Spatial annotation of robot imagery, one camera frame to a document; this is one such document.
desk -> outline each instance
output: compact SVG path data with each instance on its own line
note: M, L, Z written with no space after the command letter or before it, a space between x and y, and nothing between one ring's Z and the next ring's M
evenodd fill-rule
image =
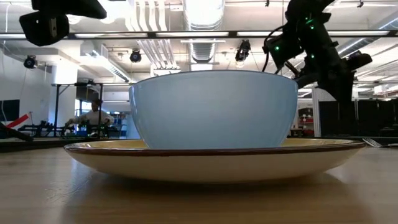
M398 149L367 148L327 173L266 184L192 186L124 179L91 170L60 148L0 154L0 177L2 224L398 220Z

plate rim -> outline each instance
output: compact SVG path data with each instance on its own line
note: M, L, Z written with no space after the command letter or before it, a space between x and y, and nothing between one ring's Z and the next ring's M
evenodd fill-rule
M144 149L144 148L95 148L82 147L79 143L64 146L67 152L77 154L101 155L101 156L246 156L246 155L276 155L276 154L296 154L310 152L334 152L361 149L366 146L365 142L353 141L341 144L325 144L319 146L285 146L267 148L247 148L247 149Z

person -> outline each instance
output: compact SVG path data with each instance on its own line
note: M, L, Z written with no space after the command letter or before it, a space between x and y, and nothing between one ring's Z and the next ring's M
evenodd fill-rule
M90 125L98 125L98 118L101 112L101 124L105 124L109 126L110 124L113 124L114 118L110 116L109 114L105 113L104 111L100 111L100 106L102 104L102 101L97 99L93 100L91 102L91 111L88 113L82 114L77 118L71 118L68 120L68 122L65 124L65 126L69 126L71 124L80 124L82 121L87 121L89 122Z

plate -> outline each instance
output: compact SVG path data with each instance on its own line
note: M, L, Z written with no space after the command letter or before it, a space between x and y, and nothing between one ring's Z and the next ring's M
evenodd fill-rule
M342 165L365 143L337 139L286 139L262 149L148 149L141 140L65 146L72 158L108 174L186 183L238 183L286 179Z

